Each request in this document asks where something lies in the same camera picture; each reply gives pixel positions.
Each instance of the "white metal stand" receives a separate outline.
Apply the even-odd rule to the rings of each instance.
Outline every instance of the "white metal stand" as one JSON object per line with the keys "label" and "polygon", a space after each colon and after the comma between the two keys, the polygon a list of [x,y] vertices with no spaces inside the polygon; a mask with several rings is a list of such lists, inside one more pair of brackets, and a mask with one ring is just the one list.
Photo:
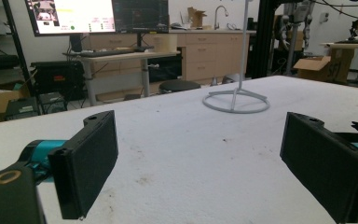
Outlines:
{"label": "white metal stand", "polygon": [[[234,89],[233,91],[213,91],[213,92],[209,92],[209,95],[205,96],[202,99],[202,102],[206,106],[210,107],[211,109],[222,111],[222,112],[227,112],[227,113],[251,114],[251,113],[262,112],[262,111],[265,111],[265,110],[267,110],[269,108],[269,101],[267,100],[266,96],[259,95],[259,94],[256,94],[254,92],[251,92],[251,91],[246,91],[246,90],[244,90],[242,88],[244,66],[245,66],[245,56],[246,56],[245,54],[247,53],[246,31],[248,29],[247,20],[248,20],[249,1],[250,0],[245,0],[245,13],[244,13],[244,19],[243,19],[243,40],[242,40],[242,59],[241,59],[240,85],[239,85],[238,88]],[[216,106],[216,105],[211,105],[211,104],[209,104],[207,102],[207,100],[210,97],[213,97],[213,96],[216,96],[216,95],[224,95],[224,94],[233,95],[230,108],[222,108],[222,107],[219,107],[219,106]],[[236,104],[236,101],[237,101],[237,95],[256,98],[256,99],[260,100],[261,102],[265,103],[266,105],[264,107],[262,107],[262,108],[253,109],[253,110],[239,110],[239,109],[236,109],[235,104]]]}

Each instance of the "monitor screen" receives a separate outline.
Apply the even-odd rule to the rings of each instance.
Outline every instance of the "monitor screen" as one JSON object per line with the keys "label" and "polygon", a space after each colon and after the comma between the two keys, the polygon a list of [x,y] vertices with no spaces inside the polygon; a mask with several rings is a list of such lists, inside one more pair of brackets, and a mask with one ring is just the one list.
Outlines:
{"label": "monitor screen", "polygon": [[35,36],[112,33],[112,0],[25,0]]}
{"label": "monitor screen", "polygon": [[118,33],[168,33],[168,0],[113,0]]}

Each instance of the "keyboard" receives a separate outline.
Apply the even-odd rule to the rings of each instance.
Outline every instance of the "keyboard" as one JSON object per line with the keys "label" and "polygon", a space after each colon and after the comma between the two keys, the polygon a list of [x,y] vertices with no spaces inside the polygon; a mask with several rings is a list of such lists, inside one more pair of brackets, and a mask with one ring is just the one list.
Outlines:
{"label": "keyboard", "polygon": [[358,40],[341,40],[335,44],[358,44]]}
{"label": "keyboard", "polygon": [[119,55],[119,54],[128,54],[133,53],[133,49],[114,49],[114,50],[107,50],[107,51],[96,51],[96,52],[81,52],[79,56],[85,58],[98,58],[98,57],[105,57],[105,56],[112,56],[112,55]]}
{"label": "keyboard", "polygon": [[133,48],[133,50],[135,52],[145,52],[147,49],[153,49],[154,46],[141,46],[141,47],[135,46],[135,47],[132,47],[132,48]]}

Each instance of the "monitor stand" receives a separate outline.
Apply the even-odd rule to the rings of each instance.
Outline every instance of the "monitor stand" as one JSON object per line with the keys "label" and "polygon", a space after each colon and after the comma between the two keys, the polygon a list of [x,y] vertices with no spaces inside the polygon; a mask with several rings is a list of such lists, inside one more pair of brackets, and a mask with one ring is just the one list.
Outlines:
{"label": "monitor stand", "polygon": [[83,38],[80,34],[69,35],[69,41],[71,42],[71,50],[74,52],[81,52],[82,46],[81,41]]}
{"label": "monitor stand", "polygon": [[142,33],[137,33],[136,34],[136,46],[133,47],[133,49],[136,52],[145,52],[145,50],[147,50],[147,49],[153,49],[154,48],[154,46],[150,46],[150,45],[142,46],[142,41],[144,41],[143,35],[144,34],[142,34]]}

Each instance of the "countertop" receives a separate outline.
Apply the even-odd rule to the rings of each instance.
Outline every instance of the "countertop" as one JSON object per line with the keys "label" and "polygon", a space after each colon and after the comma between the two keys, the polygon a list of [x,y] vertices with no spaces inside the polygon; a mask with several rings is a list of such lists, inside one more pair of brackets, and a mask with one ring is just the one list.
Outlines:
{"label": "countertop", "polygon": [[[246,34],[255,34],[256,31],[246,31]],[[170,34],[242,34],[242,30],[170,30]]]}

